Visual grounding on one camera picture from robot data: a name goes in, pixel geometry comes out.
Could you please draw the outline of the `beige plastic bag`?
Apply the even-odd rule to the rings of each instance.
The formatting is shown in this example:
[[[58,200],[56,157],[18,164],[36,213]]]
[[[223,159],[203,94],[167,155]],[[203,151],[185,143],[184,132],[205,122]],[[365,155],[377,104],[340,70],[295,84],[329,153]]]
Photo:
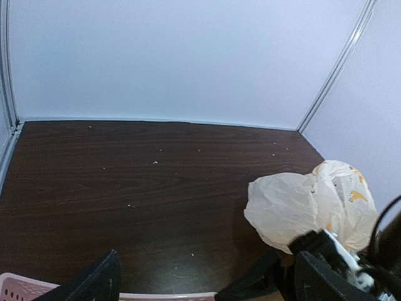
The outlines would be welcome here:
[[[244,216],[265,244],[290,253],[289,244],[314,230],[336,234],[348,251],[364,249],[378,218],[360,171],[323,161],[309,174],[279,173],[248,185]]]

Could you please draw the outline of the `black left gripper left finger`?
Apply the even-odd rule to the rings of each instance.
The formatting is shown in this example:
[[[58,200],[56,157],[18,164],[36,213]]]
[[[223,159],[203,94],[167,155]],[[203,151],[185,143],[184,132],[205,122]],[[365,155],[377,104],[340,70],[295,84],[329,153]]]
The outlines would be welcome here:
[[[115,250],[111,250],[69,282],[39,296],[37,300],[118,300],[121,279],[120,257]]]

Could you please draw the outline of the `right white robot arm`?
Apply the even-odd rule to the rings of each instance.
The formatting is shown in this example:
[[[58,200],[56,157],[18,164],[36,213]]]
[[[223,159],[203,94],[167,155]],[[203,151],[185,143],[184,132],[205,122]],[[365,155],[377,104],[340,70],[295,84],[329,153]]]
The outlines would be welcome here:
[[[309,231],[288,248],[297,300],[400,300],[400,216],[357,253],[327,230]]]

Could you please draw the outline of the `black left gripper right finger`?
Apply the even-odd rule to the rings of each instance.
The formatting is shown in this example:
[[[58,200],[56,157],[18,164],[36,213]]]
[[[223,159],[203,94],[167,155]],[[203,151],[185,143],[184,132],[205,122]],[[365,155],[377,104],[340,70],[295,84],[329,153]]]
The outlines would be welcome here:
[[[282,286],[281,258],[276,250],[268,250],[237,280],[220,290],[215,300],[249,300],[269,295]]]

